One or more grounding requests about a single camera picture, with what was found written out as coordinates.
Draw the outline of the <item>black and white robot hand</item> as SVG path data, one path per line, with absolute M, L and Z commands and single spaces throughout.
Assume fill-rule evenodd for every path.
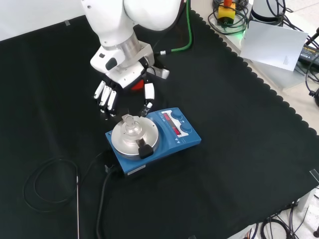
M 122 49 L 107 50 L 102 46 L 92 57 L 90 64 L 103 74 L 103 79 L 97 87 L 93 98 L 99 105 L 102 116 L 116 115 L 116 102 L 120 92 L 134 87 L 138 82 L 144 82 L 144 105 L 141 116 L 146 116 L 155 99 L 154 84 L 146 78 L 147 69 L 155 63 L 150 44 L 141 42 L 140 51 L 131 59 L 125 56 Z

